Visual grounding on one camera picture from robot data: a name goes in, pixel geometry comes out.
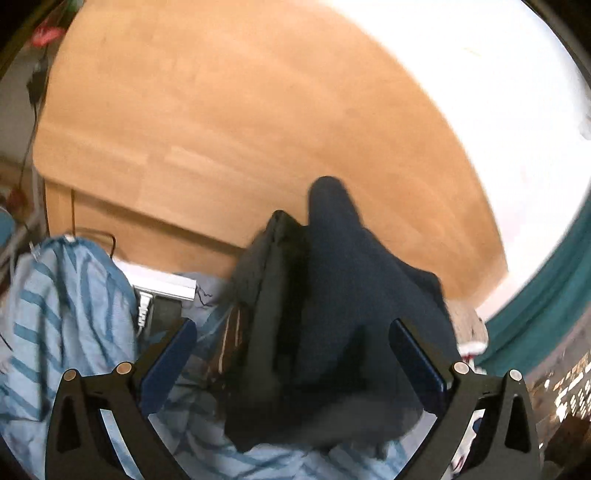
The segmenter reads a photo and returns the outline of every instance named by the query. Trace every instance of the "blue striped blanket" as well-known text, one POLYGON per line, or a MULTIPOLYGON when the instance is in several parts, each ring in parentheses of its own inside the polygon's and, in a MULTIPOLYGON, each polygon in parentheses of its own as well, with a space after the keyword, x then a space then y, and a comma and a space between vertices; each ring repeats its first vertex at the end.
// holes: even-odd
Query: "blue striped blanket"
MULTIPOLYGON (((212 342, 231 303, 217 278, 188 274, 200 288, 183 314, 196 322, 197 345, 164 407, 150 421, 177 462, 194 479, 366 479, 390 480, 428 432, 433 418, 400 441, 391 442, 386 461, 343 445, 328 455, 261 445, 242 454, 223 435, 216 403, 203 387, 212 342)), ((112 371, 137 358, 133 290, 111 259, 94 243, 49 239, 35 257, 21 257, 5 316, 14 323, 12 358, 0 375, 0 432, 24 468, 44 478, 48 419, 62 373, 112 371)), ((109 412, 103 418, 126 473, 141 478, 109 412)))

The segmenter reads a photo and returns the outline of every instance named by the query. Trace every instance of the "white wall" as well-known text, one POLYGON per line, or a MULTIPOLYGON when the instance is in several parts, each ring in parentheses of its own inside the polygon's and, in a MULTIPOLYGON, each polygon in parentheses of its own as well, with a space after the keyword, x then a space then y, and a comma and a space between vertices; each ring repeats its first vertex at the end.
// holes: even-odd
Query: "white wall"
POLYGON ((488 196, 509 275, 490 318, 560 242, 591 179, 573 60, 520 0, 325 0, 389 50, 447 118, 488 196))

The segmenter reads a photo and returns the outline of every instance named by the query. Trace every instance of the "teal curtain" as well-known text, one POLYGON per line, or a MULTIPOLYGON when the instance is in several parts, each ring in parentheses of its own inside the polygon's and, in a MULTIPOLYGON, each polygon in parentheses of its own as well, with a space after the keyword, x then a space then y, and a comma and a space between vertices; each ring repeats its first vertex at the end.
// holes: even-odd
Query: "teal curtain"
POLYGON ((490 374, 531 372, 591 301, 591 194, 563 241, 524 289, 486 324, 489 347, 476 364, 490 374))

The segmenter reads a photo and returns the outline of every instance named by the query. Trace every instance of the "red object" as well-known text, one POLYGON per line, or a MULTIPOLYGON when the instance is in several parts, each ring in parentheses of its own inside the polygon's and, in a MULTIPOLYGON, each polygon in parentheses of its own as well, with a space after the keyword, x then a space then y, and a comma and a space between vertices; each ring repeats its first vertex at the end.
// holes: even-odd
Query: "red object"
POLYGON ((25 193, 18 187, 13 187, 6 199, 6 210, 11 215, 15 215, 22 207, 27 204, 25 193))
POLYGON ((60 27, 48 27, 47 20, 44 20, 33 32, 31 45, 37 48, 43 48, 52 41, 62 38, 66 35, 66 29, 60 27))

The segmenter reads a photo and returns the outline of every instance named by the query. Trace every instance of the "metal screw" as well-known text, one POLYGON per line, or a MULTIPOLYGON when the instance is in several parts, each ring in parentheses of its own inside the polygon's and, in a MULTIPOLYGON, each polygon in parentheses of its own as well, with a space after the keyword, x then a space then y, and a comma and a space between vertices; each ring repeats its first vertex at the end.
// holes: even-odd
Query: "metal screw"
POLYGON ((470 367, 464 362, 456 362, 453 364, 453 369, 460 375, 466 375, 470 371, 470 367))
POLYGON ((73 368, 70 368, 69 370, 66 370, 64 373, 64 380, 69 382, 70 380, 74 380, 76 378, 76 370, 74 370, 73 368))
POLYGON ((509 371, 509 376, 515 380, 516 382, 520 382, 521 379, 523 378, 523 376, 521 375, 521 372, 519 370, 511 370, 509 371))
POLYGON ((129 362, 123 362, 122 364, 117 365, 117 373, 119 375, 125 375, 131 372, 131 364, 129 362))

